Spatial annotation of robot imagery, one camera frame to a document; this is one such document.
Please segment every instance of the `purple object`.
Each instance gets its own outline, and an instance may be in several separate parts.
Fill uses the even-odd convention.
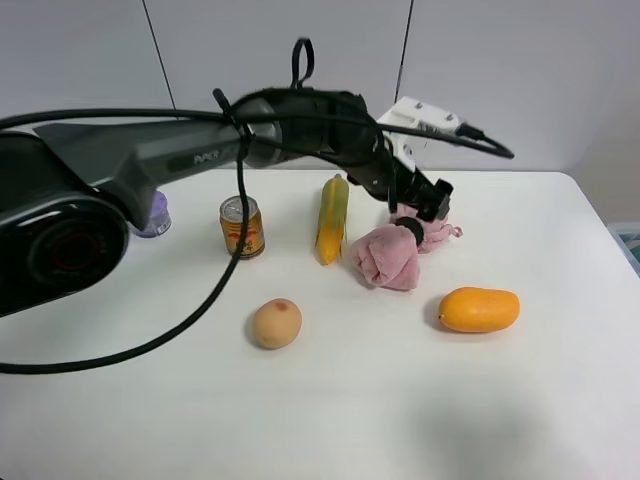
[[[131,231],[134,235],[140,238],[154,238],[159,237],[164,232],[169,230],[171,226],[171,217],[168,210],[169,202],[167,197],[162,192],[156,192],[153,194],[153,203],[151,204],[151,215],[149,216],[149,223],[144,230],[138,230],[135,227],[131,227]]]

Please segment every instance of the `pink cloth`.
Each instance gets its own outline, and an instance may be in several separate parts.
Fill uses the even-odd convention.
[[[416,237],[408,228],[396,225],[376,228],[353,243],[350,256],[373,286],[411,290],[418,285]]]
[[[425,222],[416,217],[417,210],[411,208],[408,205],[398,205],[398,212],[391,215],[389,221],[395,222],[396,219],[401,217],[414,217],[420,222],[424,229],[424,240],[418,245],[418,253],[429,253],[436,248],[444,245],[451,235],[454,237],[462,236],[462,229],[460,227],[454,227],[447,223],[447,218],[444,220],[435,220],[433,222]]]

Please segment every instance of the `brown egg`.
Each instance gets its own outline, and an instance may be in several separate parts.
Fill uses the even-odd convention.
[[[261,347],[275,350],[293,342],[301,326],[302,313],[297,305],[276,298],[260,307],[253,317],[253,338]]]

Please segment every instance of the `tabletop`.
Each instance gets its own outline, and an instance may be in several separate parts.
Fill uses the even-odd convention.
[[[313,254],[331,171],[247,171],[266,249],[241,262],[191,329],[124,364],[0,377],[0,477],[106,479],[636,479],[640,279],[561,173],[427,172],[450,181],[464,231],[420,257],[418,288],[367,288],[346,256]],[[77,295],[0,321],[0,360],[90,358],[183,320],[229,261],[218,207],[232,170],[162,188],[173,225],[133,238]],[[351,187],[348,242],[386,221]],[[462,286],[520,297],[507,330],[437,322]],[[255,310],[302,311],[277,351],[247,338]]]

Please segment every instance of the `can label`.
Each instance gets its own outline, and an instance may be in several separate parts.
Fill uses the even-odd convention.
[[[240,241],[242,228],[242,203],[240,197],[231,197],[220,206],[220,225],[227,244],[227,250],[234,254]],[[249,197],[249,230],[247,240],[242,249],[241,259],[253,258],[264,250],[264,230],[262,229],[262,215],[257,202]]]

